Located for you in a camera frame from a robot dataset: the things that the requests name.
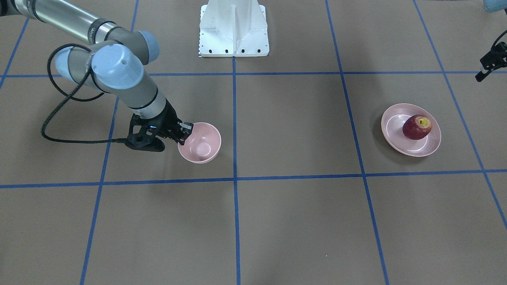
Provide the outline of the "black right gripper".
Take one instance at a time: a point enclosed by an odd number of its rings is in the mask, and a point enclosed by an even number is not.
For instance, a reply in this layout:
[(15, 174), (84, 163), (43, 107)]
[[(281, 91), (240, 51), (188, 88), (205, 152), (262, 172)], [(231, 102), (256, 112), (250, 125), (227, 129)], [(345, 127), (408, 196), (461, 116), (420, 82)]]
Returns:
[(185, 145), (185, 141), (192, 134), (194, 124), (183, 122), (176, 115), (173, 106), (166, 100), (165, 107), (161, 114), (156, 117), (158, 125), (154, 125), (154, 133), (161, 138), (169, 138), (181, 146)]

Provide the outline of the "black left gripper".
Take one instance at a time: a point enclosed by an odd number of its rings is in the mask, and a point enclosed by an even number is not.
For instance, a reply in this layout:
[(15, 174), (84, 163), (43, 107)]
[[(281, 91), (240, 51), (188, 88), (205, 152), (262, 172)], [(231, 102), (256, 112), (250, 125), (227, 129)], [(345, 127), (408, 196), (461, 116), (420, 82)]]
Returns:
[(475, 75), (477, 82), (482, 82), (489, 74), (495, 70), (506, 68), (507, 66), (507, 46), (493, 46), (480, 59), (481, 69)]

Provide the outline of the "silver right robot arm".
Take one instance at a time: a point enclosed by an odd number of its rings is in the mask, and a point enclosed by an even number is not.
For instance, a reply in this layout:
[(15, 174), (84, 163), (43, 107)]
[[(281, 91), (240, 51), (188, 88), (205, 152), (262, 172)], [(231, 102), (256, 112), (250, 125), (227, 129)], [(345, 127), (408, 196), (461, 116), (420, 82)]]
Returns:
[(47, 62), (50, 82), (65, 99), (49, 114), (40, 130), (49, 141), (71, 144), (46, 133), (49, 122), (75, 94), (90, 86), (99, 96), (113, 94), (133, 112), (126, 138), (107, 139), (133, 150), (161, 152), (162, 139), (183, 146), (193, 124), (183, 122), (160, 92), (145, 66), (158, 58), (160, 47), (148, 31), (129, 31), (67, 0), (2, 0), (1, 16), (22, 15), (47, 23), (87, 43), (65, 44)]

